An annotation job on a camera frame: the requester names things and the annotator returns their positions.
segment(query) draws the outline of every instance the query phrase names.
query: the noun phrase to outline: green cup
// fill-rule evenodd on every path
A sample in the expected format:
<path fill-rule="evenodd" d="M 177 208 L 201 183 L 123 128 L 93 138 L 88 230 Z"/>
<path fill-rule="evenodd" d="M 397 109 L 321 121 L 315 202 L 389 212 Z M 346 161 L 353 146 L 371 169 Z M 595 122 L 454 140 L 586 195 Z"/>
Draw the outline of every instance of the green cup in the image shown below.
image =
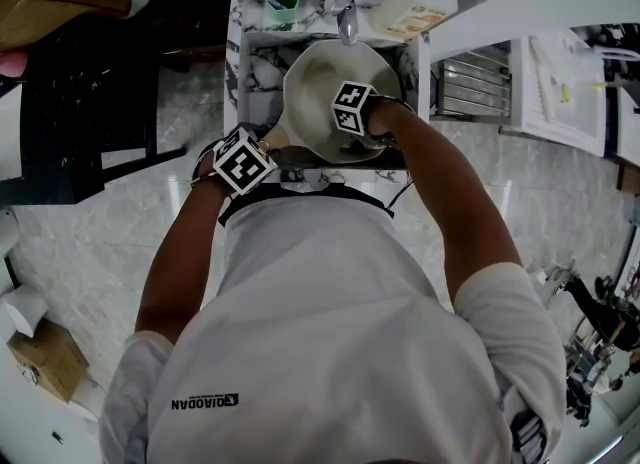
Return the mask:
<path fill-rule="evenodd" d="M 300 0 L 275 0 L 282 4 L 284 9 L 276 9 L 269 2 L 266 4 L 266 13 L 270 18 L 273 18 L 280 23 L 294 23 L 296 21 L 296 15 L 298 12 L 298 6 Z"/>

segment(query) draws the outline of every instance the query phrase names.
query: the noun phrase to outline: paper towel roll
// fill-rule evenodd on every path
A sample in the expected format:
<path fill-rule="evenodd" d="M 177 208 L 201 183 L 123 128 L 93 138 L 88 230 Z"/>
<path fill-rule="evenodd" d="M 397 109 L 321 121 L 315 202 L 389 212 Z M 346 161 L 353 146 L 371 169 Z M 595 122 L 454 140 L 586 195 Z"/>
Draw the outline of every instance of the paper towel roll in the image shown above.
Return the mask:
<path fill-rule="evenodd" d="M 0 210 L 0 258 L 4 258 L 16 245 L 19 236 L 15 215 L 7 209 Z"/>
<path fill-rule="evenodd" d="M 69 408 L 87 420 L 98 421 L 105 396 L 106 393 L 100 384 L 85 377 L 78 384 L 78 389 L 69 402 Z"/>
<path fill-rule="evenodd" d="M 47 312 L 47 303 L 42 295 L 23 284 L 2 297 L 2 304 L 16 329 L 33 338 L 38 322 Z"/>

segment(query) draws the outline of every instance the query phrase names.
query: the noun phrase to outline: marble floor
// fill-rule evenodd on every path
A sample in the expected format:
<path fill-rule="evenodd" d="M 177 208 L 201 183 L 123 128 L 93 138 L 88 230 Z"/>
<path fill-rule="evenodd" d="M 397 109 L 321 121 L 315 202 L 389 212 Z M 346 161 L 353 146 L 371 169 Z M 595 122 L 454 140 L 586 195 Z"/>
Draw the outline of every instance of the marble floor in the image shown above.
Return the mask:
<path fill-rule="evenodd" d="M 106 387 L 121 345 L 131 333 L 151 261 L 186 198 L 198 152 L 222 136 L 223 63 L 198 64 L 187 74 L 163 71 L 158 100 L 159 149 L 189 145 L 186 157 L 121 178 L 76 206 L 15 207 L 21 239 L 11 253 L 19 278 L 37 287 L 49 316 L 68 327 Z M 630 231 L 632 196 L 615 189 L 616 166 L 567 147 L 502 136 L 497 127 L 434 123 L 478 171 L 533 274 L 541 264 L 567 264 L 588 284 L 613 274 Z M 112 165 L 138 156 L 112 153 Z M 388 202 L 401 186 L 352 185 Z M 394 206 L 401 241 L 448 303 L 440 232 L 410 188 Z M 207 299 L 220 282 L 218 228 Z M 537 284 L 545 298 L 549 287 Z M 563 337 L 581 319 L 571 298 L 548 301 Z"/>

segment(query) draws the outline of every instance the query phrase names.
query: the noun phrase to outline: wrist strap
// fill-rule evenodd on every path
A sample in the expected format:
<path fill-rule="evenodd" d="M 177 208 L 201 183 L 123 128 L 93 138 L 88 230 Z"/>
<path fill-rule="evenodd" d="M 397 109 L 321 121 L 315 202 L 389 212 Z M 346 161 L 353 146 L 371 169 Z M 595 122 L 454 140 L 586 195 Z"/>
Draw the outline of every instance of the wrist strap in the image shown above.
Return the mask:
<path fill-rule="evenodd" d="M 191 182 L 191 188 L 195 187 L 198 183 L 207 181 L 207 180 L 215 180 L 217 179 L 218 171 L 211 171 L 210 173 L 204 174 Z"/>
<path fill-rule="evenodd" d="M 387 96 L 386 94 L 370 94 L 367 97 L 367 101 L 369 100 L 371 100 L 372 102 L 369 113 L 371 113 L 371 110 L 373 110 L 373 107 L 375 107 L 382 100 L 395 101 L 396 103 L 400 103 L 400 105 L 404 105 L 406 108 L 411 110 L 411 112 L 413 112 L 414 114 L 416 113 L 416 111 L 413 110 L 413 107 L 409 105 L 406 101 L 399 100 L 398 98 L 394 98 L 393 96 Z"/>
<path fill-rule="evenodd" d="M 191 175 L 191 180 L 195 180 L 198 177 L 198 169 L 200 168 L 200 164 L 202 163 L 202 160 L 204 160 L 204 157 L 207 156 L 209 153 L 213 152 L 213 148 L 221 140 L 222 139 L 214 140 L 211 144 L 209 144 L 200 152 L 200 155 L 198 156 L 198 160 L 196 161 L 196 166 L 193 169 L 193 174 Z"/>

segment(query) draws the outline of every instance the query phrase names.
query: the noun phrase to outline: soap bottle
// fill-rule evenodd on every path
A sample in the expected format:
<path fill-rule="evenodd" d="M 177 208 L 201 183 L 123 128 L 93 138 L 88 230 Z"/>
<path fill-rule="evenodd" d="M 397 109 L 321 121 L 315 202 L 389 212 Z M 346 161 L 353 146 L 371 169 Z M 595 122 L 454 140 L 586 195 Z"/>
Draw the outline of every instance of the soap bottle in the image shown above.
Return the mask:
<path fill-rule="evenodd" d="M 410 39 L 458 10 L 458 0 L 385 0 L 376 9 L 374 28 L 381 34 Z"/>

